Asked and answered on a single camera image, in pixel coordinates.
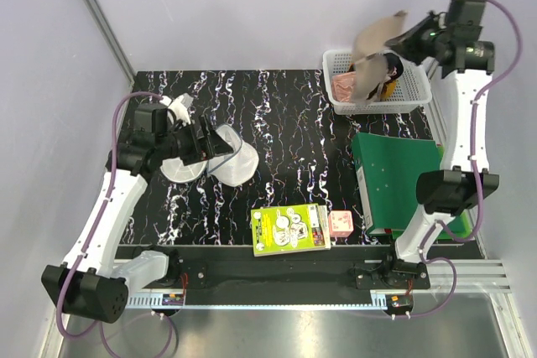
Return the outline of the beige bra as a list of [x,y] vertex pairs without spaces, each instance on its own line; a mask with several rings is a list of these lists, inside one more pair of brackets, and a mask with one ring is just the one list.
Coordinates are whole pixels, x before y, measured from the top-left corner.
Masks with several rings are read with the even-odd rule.
[[354,85],[351,103],[370,104],[386,101],[404,73],[402,60],[385,44],[403,33],[407,12],[400,10],[368,25],[356,37],[352,47]]

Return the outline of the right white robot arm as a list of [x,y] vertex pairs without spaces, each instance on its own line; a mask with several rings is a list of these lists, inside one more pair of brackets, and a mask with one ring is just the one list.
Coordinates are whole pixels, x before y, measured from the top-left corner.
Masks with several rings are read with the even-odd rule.
[[451,127],[440,167],[422,173],[416,185],[417,209],[394,245],[396,259],[381,266],[391,288],[408,282],[408,264],[425,261],[447,225],[465,210],[482,207],[499,186],[487,159],[485,132],[487,92],[496,83],[495,48],[482,41],[486,0],[451,0],[444,13],[429,13],[413,28],[385,45],[415,65],[434,59],[443,80],[454,86],[448,96]]

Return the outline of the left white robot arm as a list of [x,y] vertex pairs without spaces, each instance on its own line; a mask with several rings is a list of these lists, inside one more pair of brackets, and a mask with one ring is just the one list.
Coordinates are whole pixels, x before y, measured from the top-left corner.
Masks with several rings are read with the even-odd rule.
[[185,166],[233,152],[208,122],[199,127],[180,120],[162,104],[143,104],[133,117],[133,131],[112,147],[101,191],[86,225],[59,266],[41,275],[58,315],[70,314],[112,324],[122,315],[129,296],[151,283],[170,288],[181,276],[180,258],[156,246],[121,266],[114,264],[117,247],[134,207],[164,161]]

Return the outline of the black garment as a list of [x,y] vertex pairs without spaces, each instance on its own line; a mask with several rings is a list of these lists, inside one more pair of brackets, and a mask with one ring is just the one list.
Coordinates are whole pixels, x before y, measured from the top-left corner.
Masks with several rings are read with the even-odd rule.
[[387,63],[387,72],[383,83],[396,81],[404,73],[404,65],[400,57],[393,52],[383,52],[381,54]]

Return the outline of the white plastic basket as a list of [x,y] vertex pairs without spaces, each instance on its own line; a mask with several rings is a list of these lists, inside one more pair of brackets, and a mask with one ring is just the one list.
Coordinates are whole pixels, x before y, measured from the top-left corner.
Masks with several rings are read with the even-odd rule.
[[322,55],[322,70],[329,102],[337,115],[407,114],[432,100],[430,82],[425,70],[402,60],[404,73],[396,80],[394,93],[386,101],[368,105],[339,102],[333,96],[332,77],[346,73],[352,61],[349,49],[329,49]]

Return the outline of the yellow garment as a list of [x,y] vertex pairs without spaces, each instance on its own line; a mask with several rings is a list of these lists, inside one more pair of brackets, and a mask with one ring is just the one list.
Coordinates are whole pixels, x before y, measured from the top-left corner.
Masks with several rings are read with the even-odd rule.
[[354,72],[357,75],[357,103],[385,101],[394,93],[397,80],[391,83],[383,83],[387,72],[386,63],[372,60],[356,63]]

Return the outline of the pink satin garment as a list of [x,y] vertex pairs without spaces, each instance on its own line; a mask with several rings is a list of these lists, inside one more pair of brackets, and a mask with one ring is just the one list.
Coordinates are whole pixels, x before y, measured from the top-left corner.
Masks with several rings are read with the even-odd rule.
[[331,91],[338,102],[357,103],[357,75],[354,71],[334,75],[331,79]]

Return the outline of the black marble mat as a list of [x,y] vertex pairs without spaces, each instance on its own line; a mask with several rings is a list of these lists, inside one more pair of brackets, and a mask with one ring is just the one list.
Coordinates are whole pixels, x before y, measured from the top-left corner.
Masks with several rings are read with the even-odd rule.
[[236,188],[209,175],[188,184],[154,177],[121,235],[123,245],[248,245],[251,209],[304,203],[352,213],[354,230],[344,244],[386,244],[386,236],[362,230],[352,138],[360,132],[433,137],[423,107],[408,114],[337,115],[320,70],[142,70],[134,88],[142,101],[153,93],[189,94],[190,111],[231,125],[256,149],[259,164]]

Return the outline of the green illustrated book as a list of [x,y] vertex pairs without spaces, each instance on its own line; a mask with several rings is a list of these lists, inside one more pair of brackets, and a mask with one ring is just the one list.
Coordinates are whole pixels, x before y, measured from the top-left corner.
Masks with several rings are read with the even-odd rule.
[[331,249],[327,209],[317,203],[253,209],[251,229],[255,257]]

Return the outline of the green binder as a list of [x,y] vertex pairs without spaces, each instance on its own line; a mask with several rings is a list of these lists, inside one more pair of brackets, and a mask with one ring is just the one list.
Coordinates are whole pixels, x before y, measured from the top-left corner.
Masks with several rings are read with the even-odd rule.
[[401,236],[418,206],[419,176],[437,170],[442,157],[443,147],[433,140],[358,133],[352,158],[365,233]]

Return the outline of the pink cube box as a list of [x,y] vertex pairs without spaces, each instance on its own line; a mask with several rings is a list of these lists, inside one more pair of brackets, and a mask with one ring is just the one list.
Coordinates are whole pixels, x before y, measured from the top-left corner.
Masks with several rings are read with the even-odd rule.
[[354,225],[352,213],[349,210],[333,210],[328,215],[330,236],[344,238],[352,234]]

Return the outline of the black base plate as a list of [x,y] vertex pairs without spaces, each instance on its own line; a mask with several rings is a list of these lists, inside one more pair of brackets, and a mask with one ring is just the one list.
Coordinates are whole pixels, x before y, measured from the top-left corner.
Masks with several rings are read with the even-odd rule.
[[369,304],[371,291],[427,289],[422,263],[399,263],[389,246],[334,246],[319,252],[255,257],[251,246],[172,246],[178,267],[151,289],[179,288],[194,308]]

